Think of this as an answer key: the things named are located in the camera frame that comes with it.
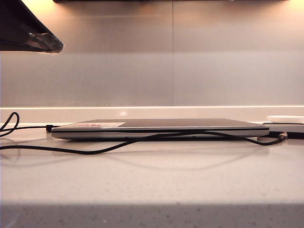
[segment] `power cord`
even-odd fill
[[[11,121],[11,119],[14,115],[17,117],[17,121],[16,121],[15,126],[13,128],[4,129],[7,126],[7,124]],[[4,132],[4,131],[8,131],[8,132],[3,134],[3,135],[0,135],[0,136],[2,137],[2,136],[5,136],[5,135],[8,135],[8,134],[12,133],[14,130],[19,130],[19,129],[46,128],[49,131],[52,127],[55,127],[55,126],[52,126],[52,125],[47,125],[47,126],[31,126],[31,127],[19,127],[18,128],[18,124],[19,124],[19,114],[16,113],[16,112],[13,112],[8,117],[8,119],[6,120],[4,125],[0,128],[0,132]],[[136,143],[136,142],[144,142],[144,141],[155,140],[155,139],[166,138],[166,137],[197,135],[197,134],[217,135],[217,136],[227,137],[227,138],[230,138],[230,139],[244,140],[244,141],[251,142],[251,143],[254,143],[254,144],[258,144],[258,145],[262,145],[262,146],[269,146],[269,145],[274,145],[274,144],[277,144],[277,143],[281,143],[288,138],[287,133],[283,132],[283,133],[280,133],[279,136],[278,136],[278,139],[276,139],[274,141],[260,142],[260,141],[245,138],[245,137],[240,137],[240,136],[225,134],[225,133],[219,133],[219,132],[211,132],[211,131],[202,131],[202,132],[192,131],[191,132],[191,131],[189,131],[189,132],[160,133],[160,134],[149,135],[149,136],[145,136],[145,137],[140,137],[140,138],[128,140],[128,141],[123,142],[121,144],[111,146],[111,147],[101,149],[101,150],[96,150],[96,151],[81,151],[81,150],[72,150],[72,149],[65,149],[65,148],[45,147],[45,146],[28,146],[28,145],[0,146],[0,150],[31,149],[31,150],[56,151],[56,152],[67,152],[67,153],[91,155],[91,154],[99,154],[99,153],[105,153],[105,152],[108,152],[108,151],[112,151],[112,150],[115,150],[117,148],[127,146],[127,145],[130,145],[130,144]]]

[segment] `white countertop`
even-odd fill
[[[1,144],[96,150],[117,142],[33,129]],[[216,140],[139,142],[99,155],[1,151],[1,225],[304,227],[303,146]]]

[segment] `backsplash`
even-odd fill
[[[1,106],[304,105],[304,1],[24,0],[61,41],[1,54]]]

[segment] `cable plug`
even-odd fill
[[[284,140],[286,140],[287,138],[288,138],[287,132],[282,132],[282,133],[280,133],[279,136],[278,136],[278,139],[280,139],[282,142],[283,142]]]
[[[54,127],[54,125],[46,125],[46,130],[47,132],[52,132],[52,128]]]

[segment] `white baseboard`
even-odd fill
[[[21,123],[74,123],[92,119],[227,118],[265,121],[267,115],[304,115],[304,105],[173,107],[2,107],[1,122],[18,112]]]

